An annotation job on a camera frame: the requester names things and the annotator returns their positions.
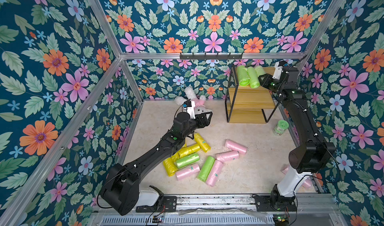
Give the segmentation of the green trash bag roll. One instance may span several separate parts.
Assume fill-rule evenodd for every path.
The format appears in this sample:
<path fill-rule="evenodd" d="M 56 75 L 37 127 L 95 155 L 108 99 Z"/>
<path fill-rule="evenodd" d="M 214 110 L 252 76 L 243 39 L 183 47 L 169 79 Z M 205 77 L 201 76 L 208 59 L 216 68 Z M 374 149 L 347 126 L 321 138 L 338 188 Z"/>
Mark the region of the green trash bag roll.
<path fill-rule="evenodd" d="M 250 77 L 247 68 L 243 65 L 237 67 L 237 76 L 240 86 L 248 86 L 250 84 Z"/>
<path fill-rule="evenodd" d="M 196 163 L 200 160 L 200 156 L 198 153 L 193 153 L 191 155 L 185 156 L 176 160 L 176 166 L 178 169 L 184 168 L 190 164 Z"/>
<path fill-rule="evenodd" d="M 210 173 L 210 171 L 211 171 L 211 169 L 215 163 L 215 160 L 216 159 L 212 156 L 207 157 L 206 161 L 204 162 L 204 164 L 203 164 L 203 166 L 202 166 L 202 168 L 201 168 L 201 170 L 197 176 L 197 178 L 199 180 L 201 180 L 202 182 L 206 182 L 208 175 L 209 175 L 209 173 Z"/>
<path fill-rule="evenodd" d="M 267 74 L 265 72 L 264 68 L 262 66 L 260 66 L 260 65 L 256 66 L 254 69 L 255 69 L 257 77 L 264 76 L 264 75 Z"/>
<path fill-rule="evenodd" d="M 253 89 L 260 87 L 260 81 L 256 70 L 253 67 L 248 67 L 247 73 L 250 79 L 250 87 Z"/>

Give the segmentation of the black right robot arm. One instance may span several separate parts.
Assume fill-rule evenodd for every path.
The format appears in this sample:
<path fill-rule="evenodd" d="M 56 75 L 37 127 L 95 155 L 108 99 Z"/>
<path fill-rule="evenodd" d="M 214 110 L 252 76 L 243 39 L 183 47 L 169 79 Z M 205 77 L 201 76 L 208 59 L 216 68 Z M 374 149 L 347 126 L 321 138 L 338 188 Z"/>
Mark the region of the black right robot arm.
<path fill-rule="evenodd" d="M 285 66 L 279 73 L 279 78 L 266 73 L 259 76 L 259 81 L 262 87 L 276 94 L 278 102 L 290 114 L 300 145 L 290 151 L 290 167 L 268 197 L 273 210 L 285 210 L 289 205 L 295 205 L 299 187 L 307 178 L 323 169 L 336 150 L 333 143 L 326 141 L 313 120 L 305 93 L 297 85 L 298 69 Z"/>

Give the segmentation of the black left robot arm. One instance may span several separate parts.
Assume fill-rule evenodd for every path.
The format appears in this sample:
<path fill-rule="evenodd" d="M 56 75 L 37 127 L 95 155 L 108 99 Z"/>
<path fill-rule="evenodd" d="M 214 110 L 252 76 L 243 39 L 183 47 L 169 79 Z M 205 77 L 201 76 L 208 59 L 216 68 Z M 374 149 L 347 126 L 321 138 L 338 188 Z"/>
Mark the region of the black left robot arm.
<path fill-rule="evenodd" d="M 195 130 L 208 127 L 212 116 L 213 112 L 201 113 L 194 118 L 187 112 L 178 113 L 171 129 L 155 147 L 125 165 L 116 164 L 110 169 L 98 196 L 120 215 L 129 213 L 139 202 L 141 181 L 159 163 L 180 150 Z"/>

